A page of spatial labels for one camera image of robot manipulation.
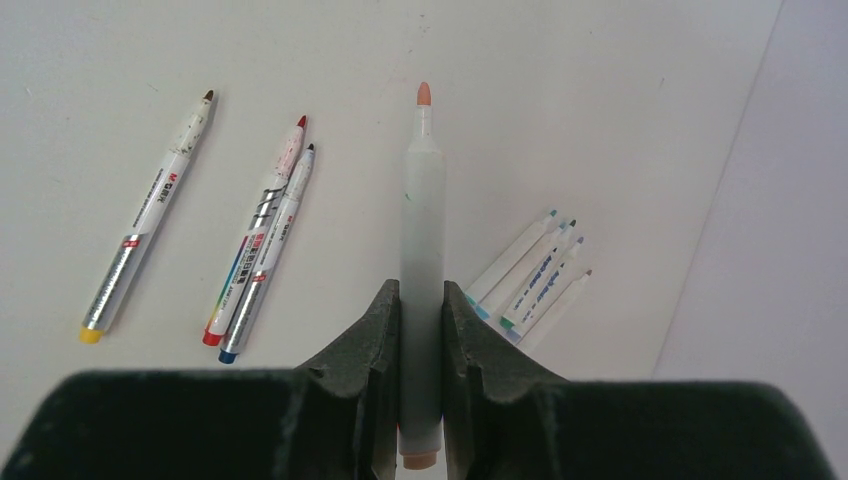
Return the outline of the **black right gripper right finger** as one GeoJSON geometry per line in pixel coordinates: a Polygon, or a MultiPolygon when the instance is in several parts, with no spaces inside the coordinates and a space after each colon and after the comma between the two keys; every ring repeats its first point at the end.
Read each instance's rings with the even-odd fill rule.
{"type": "Polygon", "coordinates": [[[451,479],[831,479],[800,410],[760,382],[570,381],[444,286],[451,479]]]}

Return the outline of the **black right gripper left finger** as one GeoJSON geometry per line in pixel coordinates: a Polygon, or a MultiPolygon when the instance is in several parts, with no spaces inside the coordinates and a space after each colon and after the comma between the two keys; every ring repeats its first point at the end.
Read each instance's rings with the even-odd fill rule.
{"type": "Polygon", "coordinates": [[[5,479],[392,479],[399,284],[292,369],[86,371],[41,403],[5,479]]]}

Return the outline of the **white brown capped marker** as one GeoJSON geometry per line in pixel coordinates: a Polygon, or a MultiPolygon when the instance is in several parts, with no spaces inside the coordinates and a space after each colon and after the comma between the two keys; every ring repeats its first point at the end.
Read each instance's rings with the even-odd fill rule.
{"type": "Polygon", "coordinates": [[[576,301],[586,283],[591,278],[592,272],[593,270],[589,269],[579,278],[568,284],[518,343],[518,349],[520,351],[529,354],[547,336],[550,330],[564,318],[567,310],[576,301]]]}

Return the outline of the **white blue capped marker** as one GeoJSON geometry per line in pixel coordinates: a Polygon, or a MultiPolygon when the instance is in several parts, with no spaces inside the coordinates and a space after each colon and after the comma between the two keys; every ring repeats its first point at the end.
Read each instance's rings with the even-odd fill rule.
{"type": "Polygon", "coordinates": [[[497,259],[464,290],[472,306],[478,305],[521,260],[536,242],[548,231],[549,224],[557,217],[558,210],[551,209],[533,221],[497,259]]]}

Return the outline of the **white red marker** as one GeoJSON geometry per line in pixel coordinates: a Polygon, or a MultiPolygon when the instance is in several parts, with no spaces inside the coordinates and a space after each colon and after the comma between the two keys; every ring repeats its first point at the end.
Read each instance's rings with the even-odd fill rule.
{"type": "Polygon", "coordinates": [[[232,315],[245,289],[247,277],[259,255],[301,152],[307,122],[308,116],[302,115],[289,133],[275,166],[261,182],[261,193],[254,213],[204,329],[202,343],[206,346],[218,346],[229,328],[232,315]]]}

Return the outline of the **plain white marker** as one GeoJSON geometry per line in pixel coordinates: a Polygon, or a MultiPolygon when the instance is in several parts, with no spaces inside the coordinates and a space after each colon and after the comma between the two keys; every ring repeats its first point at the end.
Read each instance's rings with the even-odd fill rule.
{"type": "Polygon", "coordinates": [[[407,470],[436,464],[442,445],[441,311],[447,162],[433,138],[428,83],[416,94],[402,158],[399,453],[407,470]]]}

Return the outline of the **white yellow marker pen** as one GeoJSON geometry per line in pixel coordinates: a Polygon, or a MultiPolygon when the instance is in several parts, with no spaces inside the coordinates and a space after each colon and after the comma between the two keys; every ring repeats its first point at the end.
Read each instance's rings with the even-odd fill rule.
{"type": "Polygon", "coordinates": [[[183,181],[193,151],[204,134],[214,98],[215,92],[207,91],[197,108],[177,130],[130,230],[119,242],[111,265],[82,321],[79,334],[82,343],[98,343],[117,317],[174,192],[183,181]]]}

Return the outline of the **white green marker pen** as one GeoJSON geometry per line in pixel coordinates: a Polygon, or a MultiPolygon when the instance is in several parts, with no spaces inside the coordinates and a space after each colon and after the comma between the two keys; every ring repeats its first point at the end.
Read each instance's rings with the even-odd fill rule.
{"type": "Polygon", "coordinates": [[[531,269],[519,284],[519,288],[510,297],[506,308],[498,318],[498,325],[504,330],[511,330],[516,319],[520,317],[529,305],[529,298],[541,288],[543,280],[550,274],[554,263],[562,256],[562,250],[568,245],[577,220],[568,225],[562,224],[555,231],[555,236],[548,241],[540,255],[532,262],[531,269]]]}

